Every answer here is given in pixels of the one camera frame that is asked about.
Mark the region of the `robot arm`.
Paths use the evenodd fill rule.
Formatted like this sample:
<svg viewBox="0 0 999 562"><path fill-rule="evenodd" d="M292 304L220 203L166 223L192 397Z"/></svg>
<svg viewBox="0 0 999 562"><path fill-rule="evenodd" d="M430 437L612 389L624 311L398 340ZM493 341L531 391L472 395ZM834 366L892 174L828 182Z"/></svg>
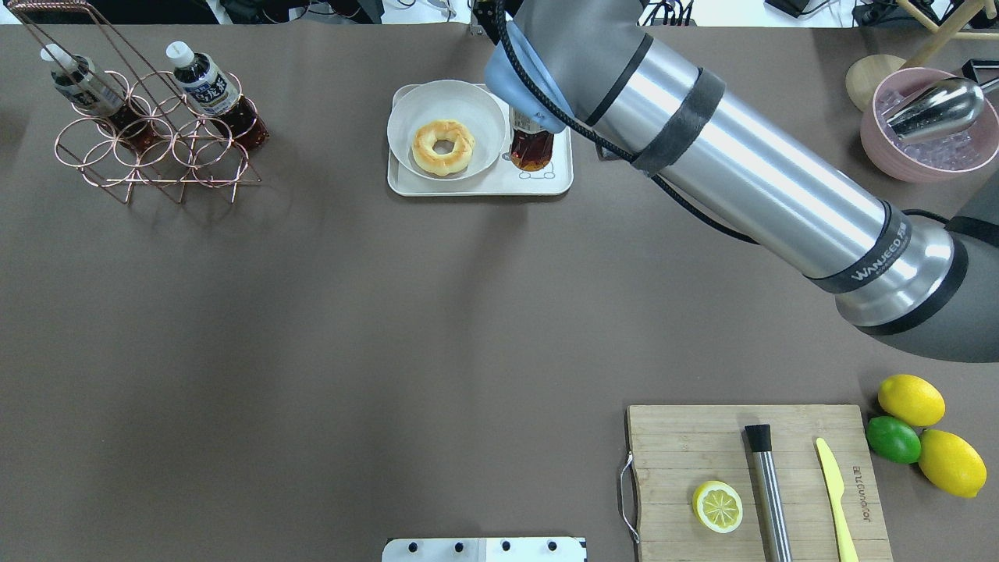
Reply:
<svg viewBox="0 0 999 562"><path fill-rule="evenodd" d="M770 249L859 331L921 357L998 356L997 188L945 224L874 197L638 25L635 1L495 7L486 85L554 133L571 128Z"/></svg>

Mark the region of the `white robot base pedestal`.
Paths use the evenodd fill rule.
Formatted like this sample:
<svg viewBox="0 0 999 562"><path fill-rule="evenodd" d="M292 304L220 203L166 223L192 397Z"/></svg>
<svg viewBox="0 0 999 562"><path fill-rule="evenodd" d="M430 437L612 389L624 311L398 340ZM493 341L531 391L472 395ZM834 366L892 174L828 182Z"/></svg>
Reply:
<svg viewBox="0 0 999 562"><path fill-rule="evenodd" d="M570 536L400 538L382 561L588 561L588 545Z"/></svg>

